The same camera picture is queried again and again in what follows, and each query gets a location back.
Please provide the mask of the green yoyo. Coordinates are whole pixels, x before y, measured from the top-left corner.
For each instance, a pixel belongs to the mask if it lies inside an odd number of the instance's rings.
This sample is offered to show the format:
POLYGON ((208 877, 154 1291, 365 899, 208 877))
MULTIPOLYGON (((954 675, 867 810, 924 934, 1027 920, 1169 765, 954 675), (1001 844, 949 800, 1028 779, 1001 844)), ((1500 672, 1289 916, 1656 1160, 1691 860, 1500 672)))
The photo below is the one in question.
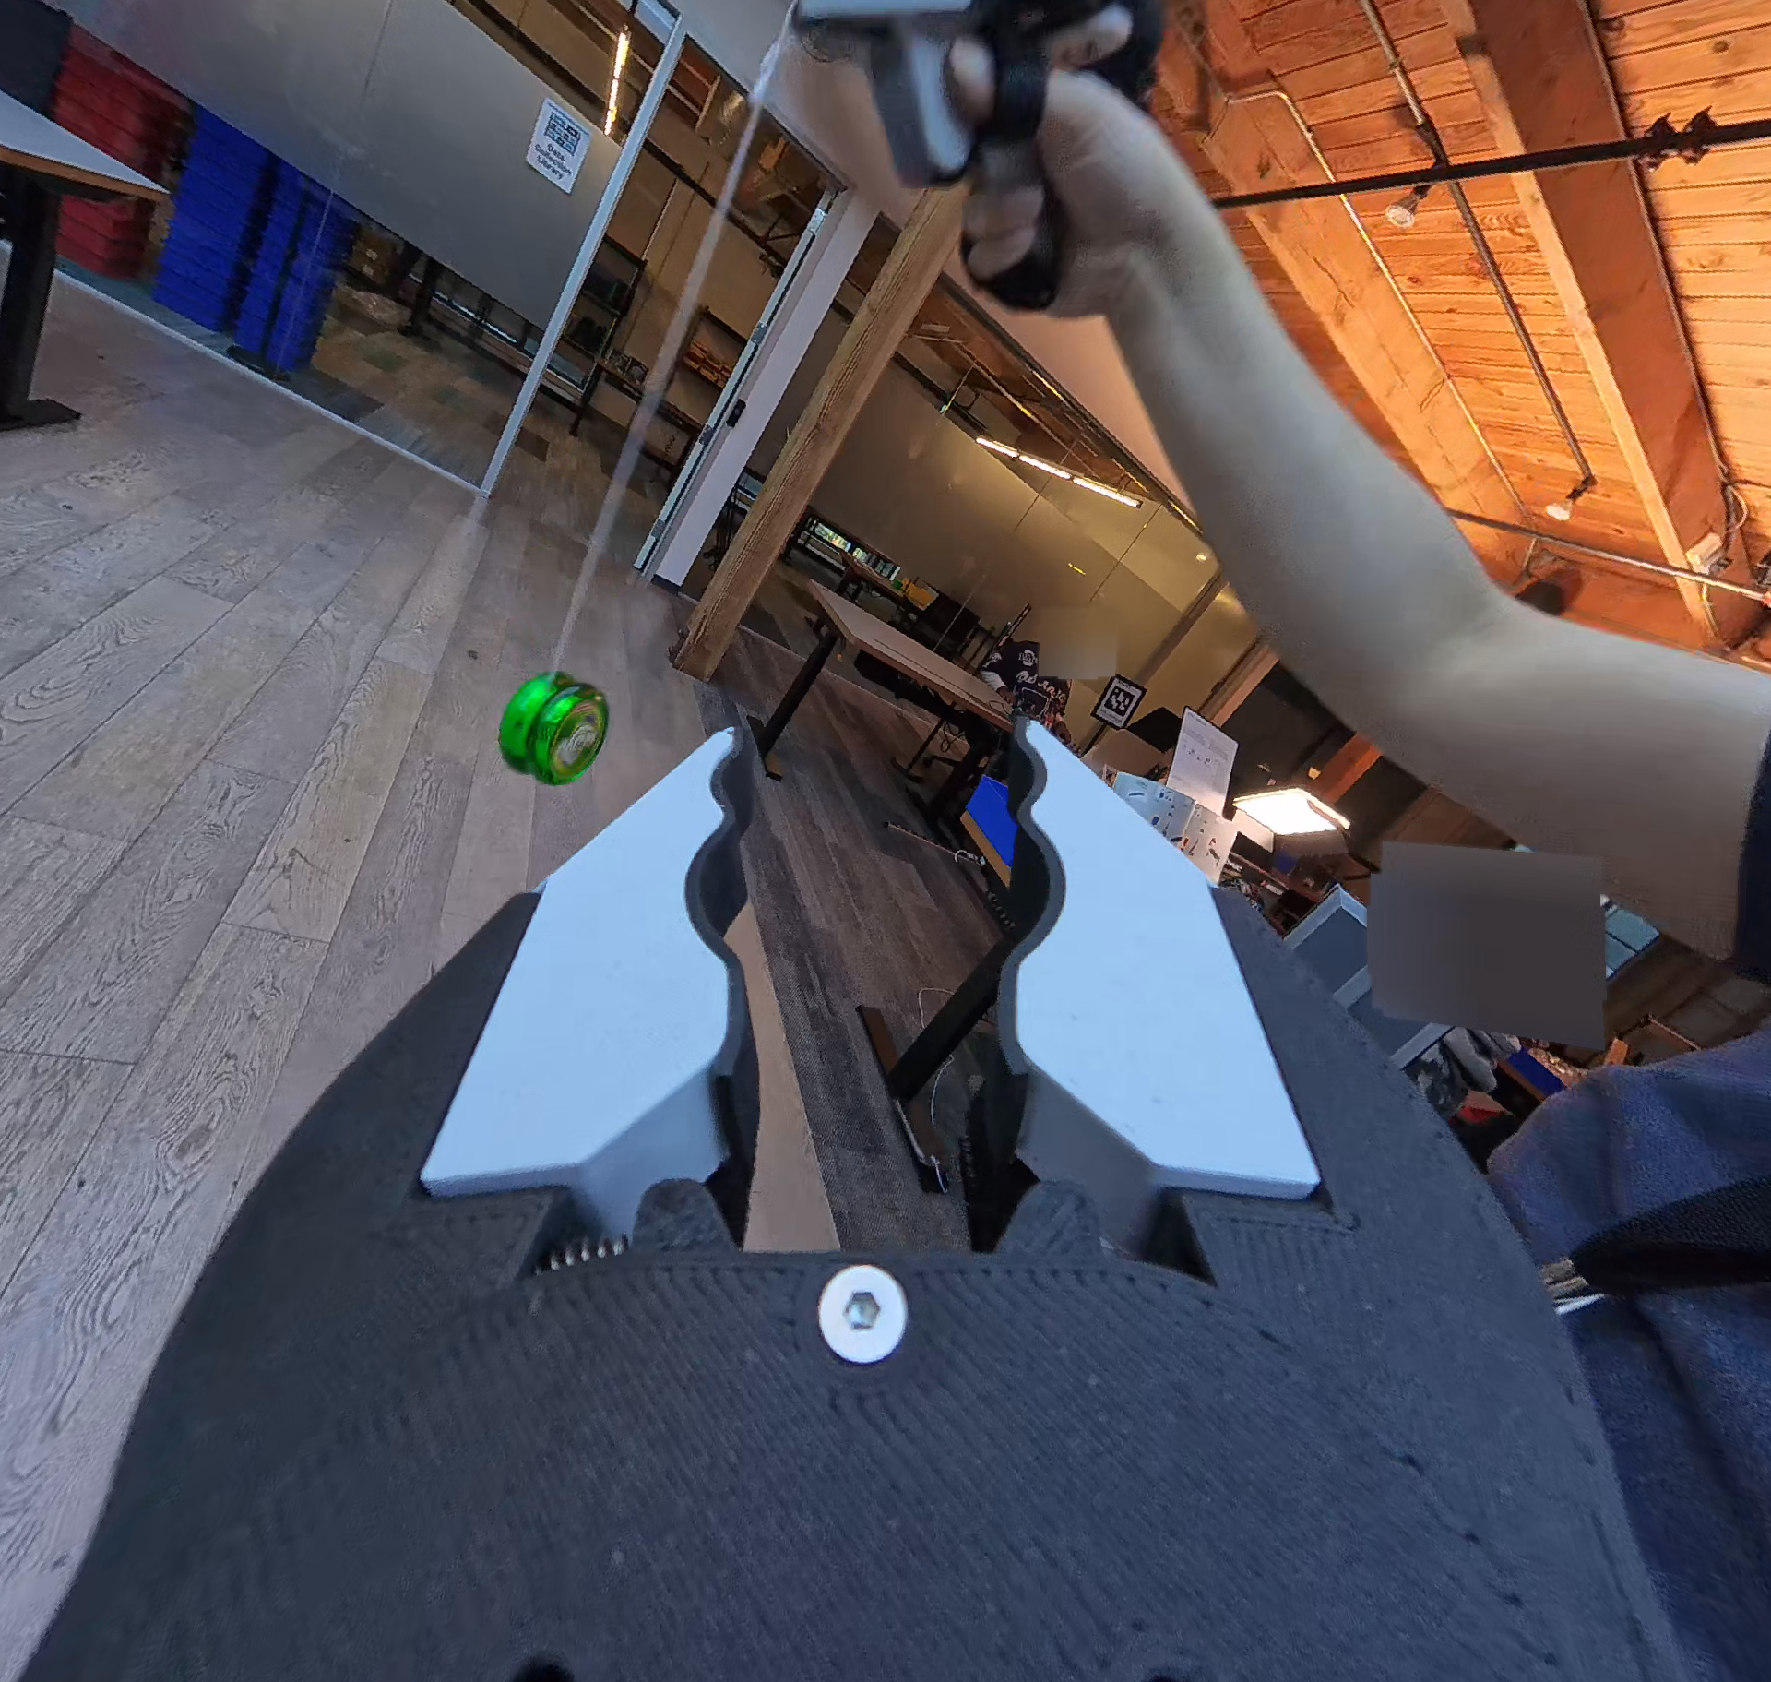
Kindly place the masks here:
POLYGON ((608 741, 608 694, 566 672, 526 680, 500 715, 502 762, 545 787, 579 782, 608 741))

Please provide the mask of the stack of red crates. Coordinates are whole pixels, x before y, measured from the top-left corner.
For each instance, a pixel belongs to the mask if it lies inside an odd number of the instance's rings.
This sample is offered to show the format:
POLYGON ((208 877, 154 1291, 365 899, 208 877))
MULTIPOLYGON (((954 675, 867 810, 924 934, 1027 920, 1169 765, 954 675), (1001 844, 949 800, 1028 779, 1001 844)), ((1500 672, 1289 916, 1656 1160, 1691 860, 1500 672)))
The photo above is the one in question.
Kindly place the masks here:
MULTIPOLYGON (((54 80, 54 123, 132 171, 165 185, 191 101, 83 29, 70 30, 54 80)), ((136 194, 65 197, 58 256, 96 276, 144 272, 157 206, 136 194)))

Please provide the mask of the person's right forearm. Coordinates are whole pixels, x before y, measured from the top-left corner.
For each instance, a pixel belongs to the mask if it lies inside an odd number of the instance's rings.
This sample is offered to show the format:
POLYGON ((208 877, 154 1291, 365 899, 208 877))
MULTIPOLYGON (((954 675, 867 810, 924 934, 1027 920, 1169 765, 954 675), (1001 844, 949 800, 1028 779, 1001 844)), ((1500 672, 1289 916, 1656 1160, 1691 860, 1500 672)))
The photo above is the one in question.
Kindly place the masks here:
POLYGON ((1768 677, 1519 604, 1274 321, 1169 150, 1113 327, 1230 585, 1356 733, 1768 979, 1768 677))

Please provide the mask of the blue plastic bin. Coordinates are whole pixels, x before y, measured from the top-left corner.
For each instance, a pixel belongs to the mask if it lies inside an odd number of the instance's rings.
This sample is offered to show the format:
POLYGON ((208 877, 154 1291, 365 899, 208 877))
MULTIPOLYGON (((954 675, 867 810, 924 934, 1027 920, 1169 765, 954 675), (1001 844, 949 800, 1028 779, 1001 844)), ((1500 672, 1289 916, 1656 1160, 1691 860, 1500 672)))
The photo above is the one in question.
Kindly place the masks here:
POLYGON ((972 838, 987 871, 1005 887, 1010 883, 1019 840, 1007 783, 996 775, 980 775, 963 802, 962 828, 972 838))

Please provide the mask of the person's right hand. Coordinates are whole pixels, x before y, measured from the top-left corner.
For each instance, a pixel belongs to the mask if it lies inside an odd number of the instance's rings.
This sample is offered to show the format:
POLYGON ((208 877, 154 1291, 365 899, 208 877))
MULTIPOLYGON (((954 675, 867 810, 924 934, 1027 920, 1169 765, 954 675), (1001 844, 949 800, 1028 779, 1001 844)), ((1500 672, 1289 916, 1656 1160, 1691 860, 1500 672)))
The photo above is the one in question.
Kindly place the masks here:
POLYGON ((963 270, 1001 301, 1048 209, 1059 262, 1045 313, 1057 318, 1113 318, 1182 270, 1182 232, 1218 228, 1157 123, 1092 71, 1049 71, 1035 164, 1027 185, 977 180, 962 215, 963 270))

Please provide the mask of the white paper sheet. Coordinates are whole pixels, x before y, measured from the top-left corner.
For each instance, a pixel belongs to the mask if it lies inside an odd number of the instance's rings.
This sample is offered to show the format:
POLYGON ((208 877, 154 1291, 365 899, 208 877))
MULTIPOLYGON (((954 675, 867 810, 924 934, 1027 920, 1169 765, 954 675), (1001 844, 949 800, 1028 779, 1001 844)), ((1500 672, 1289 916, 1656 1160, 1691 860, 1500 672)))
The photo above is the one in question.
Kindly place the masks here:
POLYGON ((1192 709, 1182 711, 1164 783, 1211 814, 1227 813, 1237 740, 1192 709))

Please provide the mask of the long office desk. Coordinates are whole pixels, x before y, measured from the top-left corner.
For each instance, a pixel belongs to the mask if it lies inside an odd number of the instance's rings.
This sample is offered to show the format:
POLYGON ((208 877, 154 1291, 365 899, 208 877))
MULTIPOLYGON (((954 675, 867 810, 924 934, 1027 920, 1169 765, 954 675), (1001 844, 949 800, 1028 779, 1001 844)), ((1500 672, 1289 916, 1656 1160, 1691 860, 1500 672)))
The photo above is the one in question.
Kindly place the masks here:
POLYGON ((902 681, 908 681, 920 694, 932 697, 936 719, 958 726, 963 733, 966 750, 958 765, 946 775, 936 795, 918 796, 918 806, 929 831, 954 831, 984 769, 997 758, 1003 741, 1014 732, 1016 711, 1010 697, 996 692, 981 677, 970 675, 963 667, 920 645, 907 633, 885 624, 829 589, 819 585, 812 602, 819 606, 812 649, 768 719, 748 719, 757 755, 765 765, 772 762, 772 750, 785 737, 837 649, 869 657, 902 681))

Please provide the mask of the white perforated box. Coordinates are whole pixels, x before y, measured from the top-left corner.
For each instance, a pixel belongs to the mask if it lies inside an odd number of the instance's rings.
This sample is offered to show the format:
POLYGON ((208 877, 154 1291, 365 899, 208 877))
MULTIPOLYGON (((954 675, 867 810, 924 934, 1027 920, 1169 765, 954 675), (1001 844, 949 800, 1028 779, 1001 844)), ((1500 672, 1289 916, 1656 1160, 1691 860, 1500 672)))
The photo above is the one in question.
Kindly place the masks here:
POLYGON ((1175 844, 1213 884, 1227 871, 1237 823, 1164 782, 1110 770, 1104 779, 1168 844, 1175 844))

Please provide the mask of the white top office desk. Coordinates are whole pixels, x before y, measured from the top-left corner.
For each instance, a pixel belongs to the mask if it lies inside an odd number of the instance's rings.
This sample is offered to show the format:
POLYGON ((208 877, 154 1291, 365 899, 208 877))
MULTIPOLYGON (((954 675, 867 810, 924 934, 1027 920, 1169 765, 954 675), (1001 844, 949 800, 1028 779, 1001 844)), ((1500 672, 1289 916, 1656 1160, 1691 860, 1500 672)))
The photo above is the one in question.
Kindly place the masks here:
POLYGON ((31 396, 58 272, 61 200, 70 194, 157 206, 166 187, 3 93, 3 194, 11 228, 3 287, 3 433, 63 427, 79 421, 79 409, 31 396))

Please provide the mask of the black ceiling pipe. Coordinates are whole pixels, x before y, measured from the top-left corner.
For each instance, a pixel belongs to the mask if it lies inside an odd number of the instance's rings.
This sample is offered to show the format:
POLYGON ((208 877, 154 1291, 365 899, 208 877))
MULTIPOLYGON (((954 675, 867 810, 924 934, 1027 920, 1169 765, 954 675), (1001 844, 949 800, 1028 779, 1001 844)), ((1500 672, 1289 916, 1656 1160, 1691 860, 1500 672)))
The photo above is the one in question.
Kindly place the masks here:
POLYGON ((1432 189, 1467 185, 1496 176, 1522 176, 1541 171, 1571 171, 1595 164, 1645 164, 1664 161, 1699 164, 1722 148, 1768 144, 1768 118, 1756 119, 1714 119, 1711 111, 1699 111, 1682 128, 1662 118, 1630 137, 1600 144, 1566 144, 1545 150, 1524 150, 1514 155, 1492 155, 1476 161, 1436 161, 1401 171, 1372 171, 1359 176, 1332 176, 1313 185, 1260 187, 1248 193, 1222 193, 1211 197, 1217 211, 1268 209, 1319 200, 1352 200, 1368 193, 1401 194, 1403 189, 1432 189))

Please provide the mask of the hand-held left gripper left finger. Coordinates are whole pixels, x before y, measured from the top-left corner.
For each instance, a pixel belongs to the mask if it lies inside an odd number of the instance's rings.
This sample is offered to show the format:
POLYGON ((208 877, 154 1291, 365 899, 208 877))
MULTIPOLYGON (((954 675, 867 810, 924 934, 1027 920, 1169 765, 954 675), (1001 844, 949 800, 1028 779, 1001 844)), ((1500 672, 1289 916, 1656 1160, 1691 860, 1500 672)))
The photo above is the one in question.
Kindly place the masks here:
POLYGON ((596 1238, 639 1235, 662 1182, 695 1182, 744 1238, 757 1055, 742 960, 750 733, 713 732, 540 901, 419 1182, 434 1198, 566 1190, 596 1238))

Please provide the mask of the white wall notice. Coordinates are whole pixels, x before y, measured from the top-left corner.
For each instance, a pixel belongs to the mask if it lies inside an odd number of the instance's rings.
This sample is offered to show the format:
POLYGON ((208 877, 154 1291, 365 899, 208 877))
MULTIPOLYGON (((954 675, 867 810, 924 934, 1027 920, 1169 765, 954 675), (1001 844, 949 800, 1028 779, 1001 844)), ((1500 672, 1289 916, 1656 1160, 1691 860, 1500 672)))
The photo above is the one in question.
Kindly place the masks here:
POLYGON ((549 185, 572 193, 592 144, 592 128, 563 101, 546 97, 535 119, 526 164, 549 185))

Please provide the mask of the office desk with black legs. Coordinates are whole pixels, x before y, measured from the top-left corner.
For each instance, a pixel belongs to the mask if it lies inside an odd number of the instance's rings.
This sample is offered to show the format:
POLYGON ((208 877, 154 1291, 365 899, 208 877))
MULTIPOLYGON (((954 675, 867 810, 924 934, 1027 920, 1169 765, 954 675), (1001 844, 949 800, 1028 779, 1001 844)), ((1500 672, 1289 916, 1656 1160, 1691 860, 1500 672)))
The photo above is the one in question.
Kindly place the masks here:
POLYGON ((875 1065, 884 1074, 884 1087, 918 1167, 920 1184, 929 1193, 949 1193, 962 1182, 958 1140, 951 1140, 937 1119, 940 1072, 997 1004, 1001 977, 1010 947, 1031 930, 1048 899, 1045 871, 1031 870, 1023 874, 1019 870, 1019 856, 1005 887, 987 871, 975 844, 970 849, 954 849, 954 856, 977 860, 981 866, 984 896, 993 896, 997 904, 1001 940, 996 940, 977 968, 946 994, 936 1016, 923 1022, 903 1051, 895 1050, 881 1009, 867 1004, 858 1008, 875 1065))

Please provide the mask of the stack of blue crates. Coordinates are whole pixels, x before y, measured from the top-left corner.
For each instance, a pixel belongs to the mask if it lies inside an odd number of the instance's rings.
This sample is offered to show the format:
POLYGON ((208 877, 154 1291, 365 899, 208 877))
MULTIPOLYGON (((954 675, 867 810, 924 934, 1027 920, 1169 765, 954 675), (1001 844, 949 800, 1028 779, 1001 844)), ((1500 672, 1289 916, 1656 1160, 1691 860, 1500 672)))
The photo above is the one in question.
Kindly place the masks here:
POLYGON ((339 193, 197 105, 152 296, 287 378, 313 361, 363 224, 339 193))

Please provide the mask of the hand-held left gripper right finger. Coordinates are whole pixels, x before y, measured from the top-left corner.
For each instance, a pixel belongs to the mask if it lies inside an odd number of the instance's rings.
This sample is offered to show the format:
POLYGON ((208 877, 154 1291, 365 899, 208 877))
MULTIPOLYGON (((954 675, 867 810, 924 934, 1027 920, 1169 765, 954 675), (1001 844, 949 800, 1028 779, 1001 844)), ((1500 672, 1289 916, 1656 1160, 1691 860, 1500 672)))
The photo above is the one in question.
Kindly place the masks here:
POLYGON ((1031 719, 1010 774, 1007 1164, 1080 1190, 1128 1258, 1161 1254, 1182 1193, 1311 1201, 1321 1167, 1204 871, 1031 719))

